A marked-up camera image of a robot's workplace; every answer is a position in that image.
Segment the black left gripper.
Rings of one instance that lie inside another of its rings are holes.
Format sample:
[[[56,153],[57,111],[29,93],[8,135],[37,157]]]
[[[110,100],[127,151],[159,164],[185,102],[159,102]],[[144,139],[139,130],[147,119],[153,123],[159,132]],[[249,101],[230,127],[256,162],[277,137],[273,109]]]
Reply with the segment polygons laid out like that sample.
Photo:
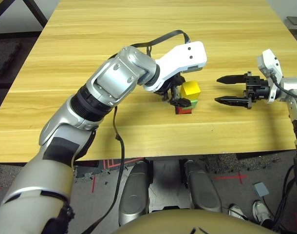
[[[180,97],[178,86],[185,82],[185,78],[180,73],[175,74],[164,82],[158,90],[158,95],[162,97],[162,101],[168,102],[175,107],[189,107],[190,100]]]

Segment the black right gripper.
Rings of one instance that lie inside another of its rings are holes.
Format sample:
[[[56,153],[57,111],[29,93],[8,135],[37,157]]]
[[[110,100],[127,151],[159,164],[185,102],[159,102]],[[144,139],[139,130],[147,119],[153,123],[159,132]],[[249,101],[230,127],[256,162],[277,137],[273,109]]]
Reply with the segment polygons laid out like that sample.
[[[250,71],[243,75],[227,75],[220,77],[216,82],[223,84],[245,83],[244,97],[223,96],[214,98],[220,104],[252,108],[252,103],[257,100],[268,99],[270,88],[268,81],[259,76],[253,76]]]

